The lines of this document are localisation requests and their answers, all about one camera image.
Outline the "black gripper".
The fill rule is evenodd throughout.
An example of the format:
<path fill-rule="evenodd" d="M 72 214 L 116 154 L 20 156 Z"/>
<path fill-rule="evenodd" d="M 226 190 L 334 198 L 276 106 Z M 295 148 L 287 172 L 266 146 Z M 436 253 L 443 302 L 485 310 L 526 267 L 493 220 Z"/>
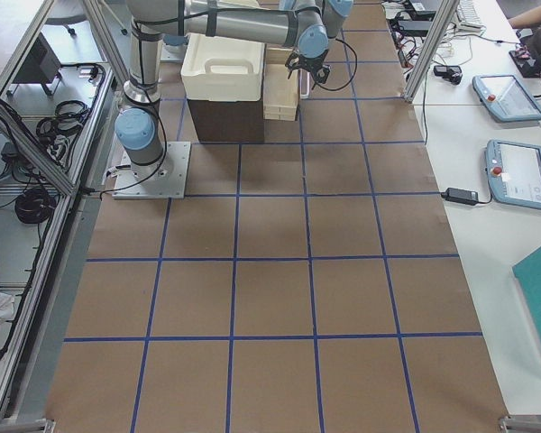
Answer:
<path fill-rule="evenodd" d="M 325 50 L 317 57 L 309 58 L 293 51 L 288 56 L 285 67 L 288 69 L 289 75 L 295 70 L 305 70 L 314 81 L 313 87 L 322 87 L 327 82 L 331 71 L 330 66 L 325 64 L 327 53 L 328 50 Z"/>

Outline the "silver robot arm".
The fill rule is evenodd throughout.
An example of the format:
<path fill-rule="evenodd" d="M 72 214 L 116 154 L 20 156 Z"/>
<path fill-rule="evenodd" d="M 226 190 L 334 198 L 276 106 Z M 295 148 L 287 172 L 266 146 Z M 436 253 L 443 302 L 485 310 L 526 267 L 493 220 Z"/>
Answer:
<path fill-rule="evenodd" d="M 137 180 L 168 176 L 160 139 L 160 56 L 182 56 L 181 77 L 202 143 L 261 143 L 265 48 L 289 50 L 285 70 L 306 71 L 322 87 L 326 57 L 352 9 L 350 1 L 130 1 L 131 55 L 124 112 L 115 135 Z"/>

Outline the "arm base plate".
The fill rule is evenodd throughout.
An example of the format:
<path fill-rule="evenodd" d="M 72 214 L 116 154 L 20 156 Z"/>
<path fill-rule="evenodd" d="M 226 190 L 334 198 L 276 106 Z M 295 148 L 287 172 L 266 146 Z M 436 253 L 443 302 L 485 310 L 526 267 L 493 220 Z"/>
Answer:
<path fill-rule="evenodd" d="M 117 172 L 112 196 L 117 199 L 184 198 L 190 154 L 190 142 L 167 142 L 163 161 L 139 166 L 132 164 L 123 151 L 121 164 L 127 168 Z"/>

